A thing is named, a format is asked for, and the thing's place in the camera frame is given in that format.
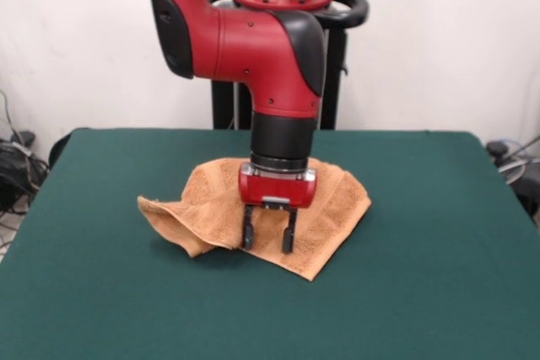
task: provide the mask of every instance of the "black cable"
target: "black cable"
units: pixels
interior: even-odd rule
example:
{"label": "black cable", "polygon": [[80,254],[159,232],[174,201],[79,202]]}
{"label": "black cable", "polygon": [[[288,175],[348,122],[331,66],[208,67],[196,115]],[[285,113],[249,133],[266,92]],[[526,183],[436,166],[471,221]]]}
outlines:
{"label": "black cable", "polygon": [[3,109],[6,114],[6,120],[8,120],[9,127],[11,128],[11,132],[15,135],[17,139],[19,139],[21,143],[24,143],[19,133],[15,131],[14,124],[11,122],[11,117],[9,116],[9,108],[8,108],[8,96],[1,89],[0,89],[0,95],[2,95],[3,97]]}
{"label": "black cable", "polygon": [[16,189],[19,189],[20,191],[22,191],[24,194],[28,196],[34,195],[36,193],[36,191],[30,191],[27,188],[25,188],[23,185],[21,185],[16,179],[14,179],[10,175],[7,175],[5,173],[0,173],[0,178],[7,180],[10,183],[10,185],[15,187]]}
{"label": "black cable", "polygon": [[9,229],[10,231],[15,231],[15,232],[19,230],[18,228],[10,227],[9,225],[6,225],[5,223],[0,223],[0,227]]}
{"label": "black cable", "polygon": [[530,148],[532,145],[534,145],[535,143],[537,143],[538,141],[540,141],[540,134],[535,137],[532,141],[530,141],[529,143],[526,143],[525,145],[523,145],[521,148],[519,148],[518,150],[516,150],[515,152],[511,153],[510,155],[508,156],[505,156],[505,159],[510,159],[510,158],[514,158],[517,154],[523,152],[523,151],[526,151],[528,148]]}
{"label": "black cable", "polygon": [[3,244],[0,244],[0,250],[10,246],[12,242],[13,242],[13,240],[9,240],[8,242],[4,242]]}

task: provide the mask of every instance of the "bolt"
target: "bolt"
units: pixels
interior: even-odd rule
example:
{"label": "bolt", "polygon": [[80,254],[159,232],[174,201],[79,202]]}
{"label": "bolt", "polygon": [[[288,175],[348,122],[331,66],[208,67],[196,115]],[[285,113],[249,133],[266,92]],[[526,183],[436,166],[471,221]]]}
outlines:
{"label": "bolt", "polygon": [[159,18],[161,19],[161,21],[164,21],[166,23],[170,23],[171,21],[170,13],[167,11],[161,12],[159,14]]}

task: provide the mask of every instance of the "white wall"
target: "white wall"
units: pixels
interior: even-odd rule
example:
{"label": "white wall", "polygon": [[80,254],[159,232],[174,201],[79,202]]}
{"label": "white wall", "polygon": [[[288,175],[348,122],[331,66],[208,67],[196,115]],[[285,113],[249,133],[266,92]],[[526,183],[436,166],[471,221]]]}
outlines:
{"label": "white wall", "polygon": [[[370,0],[340,128],[540,131],[540,0]],[[210,128],[209,83],[162,60],[149,0],[0,0],[0,88],[45,155],[78,126]]]}

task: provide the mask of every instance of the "table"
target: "table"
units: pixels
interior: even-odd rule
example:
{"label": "table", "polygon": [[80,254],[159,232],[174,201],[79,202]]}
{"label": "table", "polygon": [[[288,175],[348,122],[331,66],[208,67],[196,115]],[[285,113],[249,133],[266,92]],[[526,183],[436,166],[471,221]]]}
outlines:
{"label": "table", "polygon": [[314,282],[240,251],[191,260],[138,212],[248,149],[75,132],[0,265],[0,358],[540,358],[540,240],[475,137],[318,132],[314,156],[373,205]]}

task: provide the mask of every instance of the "terry cloth towel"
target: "terry cloth towel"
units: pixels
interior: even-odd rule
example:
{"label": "terry cloth towel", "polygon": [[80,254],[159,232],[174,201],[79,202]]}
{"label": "terry cloth towel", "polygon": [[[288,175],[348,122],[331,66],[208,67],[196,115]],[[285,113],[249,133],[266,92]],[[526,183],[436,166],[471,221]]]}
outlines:
{"label": "terry cloth towel", "polygon": [[[238,249],[244,206],[238,191],[238,171],[246,159],[218,159],[197,166],[181,200],[138,198],[138,207],[155,231],[181,246],[190,257],[221,247]],[[248,253],[270,261],[310,281],[353,232],[371,201],[364,187],[347,171],[310,159],[317,172],[310,208],[300,209],[294,251],[282,249],[289,214],[256,207],[252,215],[253,247]]]}

